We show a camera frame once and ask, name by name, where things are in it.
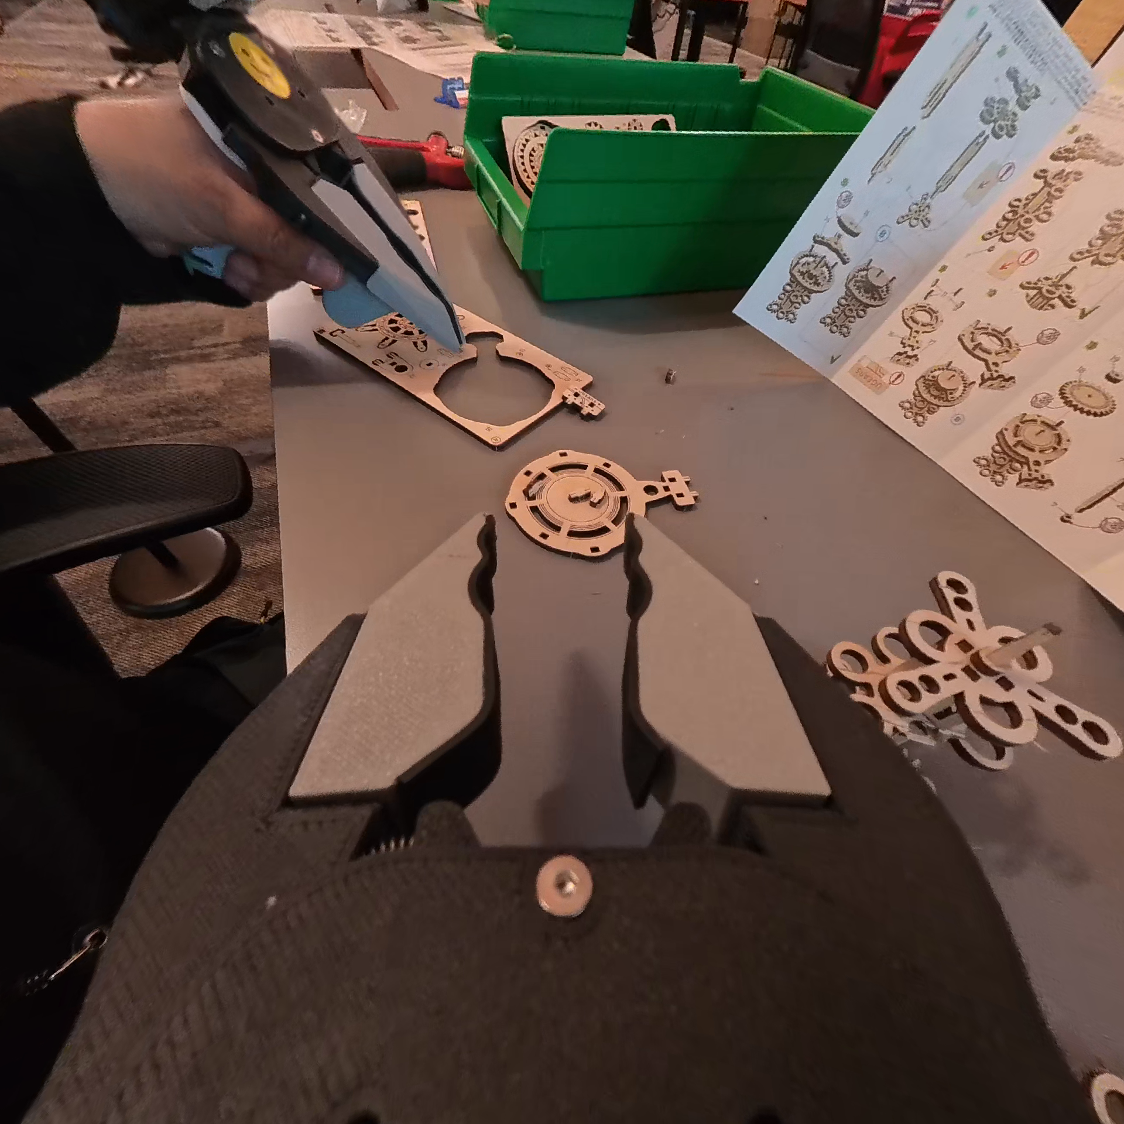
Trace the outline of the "round metal base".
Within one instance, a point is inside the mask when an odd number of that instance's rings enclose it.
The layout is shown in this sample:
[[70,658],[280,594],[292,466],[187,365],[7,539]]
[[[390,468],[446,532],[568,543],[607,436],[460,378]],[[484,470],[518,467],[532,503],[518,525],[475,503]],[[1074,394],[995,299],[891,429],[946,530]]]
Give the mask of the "round metal base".
[[225,530],[207,527],[119,555],[109,572],[116,607],[142,619],[165,619],[203,608],[220,597],[242,567],[242,550]]

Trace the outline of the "person's left forearm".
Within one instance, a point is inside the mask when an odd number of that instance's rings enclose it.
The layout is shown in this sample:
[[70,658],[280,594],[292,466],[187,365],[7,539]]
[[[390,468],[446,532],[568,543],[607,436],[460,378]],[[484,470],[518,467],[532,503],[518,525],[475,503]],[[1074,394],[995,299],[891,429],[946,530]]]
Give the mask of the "person's left forearm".
[[78,103],[68,93],[1,113],[2,407],[100,361],[126,305],[248,305],[180,257],[153,256],[126,229],[78,140]]

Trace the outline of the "open instruction booklet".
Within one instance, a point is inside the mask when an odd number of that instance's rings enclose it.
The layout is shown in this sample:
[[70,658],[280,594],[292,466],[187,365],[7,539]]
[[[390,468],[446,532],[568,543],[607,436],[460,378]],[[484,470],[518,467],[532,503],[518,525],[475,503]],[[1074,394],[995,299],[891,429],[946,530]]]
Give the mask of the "open instruction booklet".
[[735,308],[1122,608],[1122,84],[954,2]]

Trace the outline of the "small green plastic bin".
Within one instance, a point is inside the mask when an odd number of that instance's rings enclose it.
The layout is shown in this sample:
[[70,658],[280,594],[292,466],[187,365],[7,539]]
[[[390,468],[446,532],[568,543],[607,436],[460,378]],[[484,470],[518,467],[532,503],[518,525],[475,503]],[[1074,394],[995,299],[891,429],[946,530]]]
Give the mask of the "small green plastic bin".
[[633,1],[478,1],[486,32],[520,50],[621,56]]

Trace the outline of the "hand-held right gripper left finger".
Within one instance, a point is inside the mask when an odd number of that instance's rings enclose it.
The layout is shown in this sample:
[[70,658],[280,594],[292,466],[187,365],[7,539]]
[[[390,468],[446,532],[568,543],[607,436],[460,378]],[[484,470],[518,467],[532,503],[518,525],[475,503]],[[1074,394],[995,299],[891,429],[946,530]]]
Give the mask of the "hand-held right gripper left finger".
[[487,790],[501,762],[496,546],[478,512],[371,603],[292,802],[467,808]]

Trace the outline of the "person's left hand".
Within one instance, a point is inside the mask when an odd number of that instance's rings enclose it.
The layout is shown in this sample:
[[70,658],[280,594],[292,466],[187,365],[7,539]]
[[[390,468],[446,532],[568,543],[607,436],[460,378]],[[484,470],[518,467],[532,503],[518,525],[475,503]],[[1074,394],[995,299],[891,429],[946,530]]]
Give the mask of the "person's left hand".
[[179,94],[80,100],[74,123],[110,209],[148,253],[229,246],[222,279],[248,302],[299,282],[344,285],[343,267],[258,198]]

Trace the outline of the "printed paper sheet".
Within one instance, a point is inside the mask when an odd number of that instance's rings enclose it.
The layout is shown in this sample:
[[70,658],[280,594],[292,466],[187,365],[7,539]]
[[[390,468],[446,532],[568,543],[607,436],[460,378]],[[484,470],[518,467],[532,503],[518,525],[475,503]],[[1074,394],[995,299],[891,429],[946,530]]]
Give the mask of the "printed paper sheet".
[[274,7],[254,9],[255,27],[289,50],[375,50],[434,77],[470,80],[477,55],[502,52],[478,25]]

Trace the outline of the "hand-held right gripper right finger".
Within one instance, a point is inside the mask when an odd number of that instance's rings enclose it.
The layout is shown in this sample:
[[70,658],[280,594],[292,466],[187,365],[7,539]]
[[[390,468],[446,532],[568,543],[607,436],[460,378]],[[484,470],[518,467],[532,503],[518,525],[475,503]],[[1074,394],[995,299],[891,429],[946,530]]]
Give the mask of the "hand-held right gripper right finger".
[[831,786],[751,606],[644,516],[624,566],[632,805],[822,808]]

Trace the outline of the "red handled tool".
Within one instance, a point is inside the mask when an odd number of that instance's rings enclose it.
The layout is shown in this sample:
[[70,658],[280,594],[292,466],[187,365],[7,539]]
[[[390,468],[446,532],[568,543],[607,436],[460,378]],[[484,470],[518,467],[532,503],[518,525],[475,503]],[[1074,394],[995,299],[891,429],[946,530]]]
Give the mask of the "red handled tool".
[[472,189],[465,148],[439,132],[423,140],[357,135],[396,189]]

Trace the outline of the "red chair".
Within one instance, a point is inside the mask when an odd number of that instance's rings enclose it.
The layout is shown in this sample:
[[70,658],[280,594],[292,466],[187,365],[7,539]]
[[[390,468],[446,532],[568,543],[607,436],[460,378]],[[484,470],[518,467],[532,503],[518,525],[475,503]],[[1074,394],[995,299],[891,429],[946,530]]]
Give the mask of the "red chair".
[[885,1],[875,55],[856,99],[871,109],[884,100],[941,21],[947,1]]

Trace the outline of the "wooden parts sheet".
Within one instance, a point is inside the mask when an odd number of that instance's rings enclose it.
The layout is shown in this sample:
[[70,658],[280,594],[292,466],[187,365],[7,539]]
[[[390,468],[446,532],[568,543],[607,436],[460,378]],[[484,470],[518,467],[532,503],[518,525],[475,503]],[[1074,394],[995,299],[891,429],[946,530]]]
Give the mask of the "wooden parts sheet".
[[[582,419],[599,418],[607,405],[590,393],[591,374],[493,324],[467,309],[457,306],[465,344],[459,351],[438,344],[420,327],[398,313],[381,316],[358,327],[329,323],[315,327],[316,342],[358,361],[369,371],[398,386],[413,400],[444,416],[457,428],[485,446],[499,450],[562,408]],[[546,404],[536,412],[509,423],[472,419],[458,413],[440,397],[438,387],[453,370],[479,358],[477,339],[491,339],[496,356],[534,371],[549,385]]]

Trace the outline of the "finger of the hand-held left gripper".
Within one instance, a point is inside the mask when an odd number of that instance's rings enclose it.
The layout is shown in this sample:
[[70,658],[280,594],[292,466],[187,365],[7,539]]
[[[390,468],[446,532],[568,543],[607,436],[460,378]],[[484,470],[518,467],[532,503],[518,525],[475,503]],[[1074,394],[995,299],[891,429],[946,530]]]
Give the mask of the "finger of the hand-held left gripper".
[[386,313],[366,288],[381,265],[409,265],[426,275],[429,285],[453,308],[398,199],[368,166],[352,165],[342,186],[320,175],[313,192],[330,213],[333,230],[347,235],[355,250],[352,263],[344,267],[344,285],[322,297],[326,313],[336,324],[356,330],[393,313]]
[[429,277],[407,264],[382,264],[366,281],[366,289],[386,313],[398,313],[443,346],[462,346],[458,313]]

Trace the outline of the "round wooden disc part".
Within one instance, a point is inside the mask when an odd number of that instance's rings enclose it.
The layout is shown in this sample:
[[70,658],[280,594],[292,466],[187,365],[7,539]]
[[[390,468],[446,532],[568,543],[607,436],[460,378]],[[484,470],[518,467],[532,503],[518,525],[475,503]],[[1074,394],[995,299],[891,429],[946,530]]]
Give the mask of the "round wooden disc part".
[[655,503],[693,508],[698,491],[677,469],[639,479],[607,456],[559,449],[529,461],[514,476],[505,511],[537,545],[560,555],[602,559],[623,548],[630,516]]

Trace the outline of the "large green plastic bin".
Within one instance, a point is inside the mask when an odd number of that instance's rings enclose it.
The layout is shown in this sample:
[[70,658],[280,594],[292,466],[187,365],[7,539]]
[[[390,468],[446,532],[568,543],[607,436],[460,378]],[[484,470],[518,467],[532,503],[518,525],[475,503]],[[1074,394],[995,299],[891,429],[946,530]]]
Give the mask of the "large green plastic bin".
[[[527,203],[503,116],[671,113],[674,131],[560,127]],[[547,302],[746,290],[873,111],[787,71],[537,51],[475,56],[466,172]]]

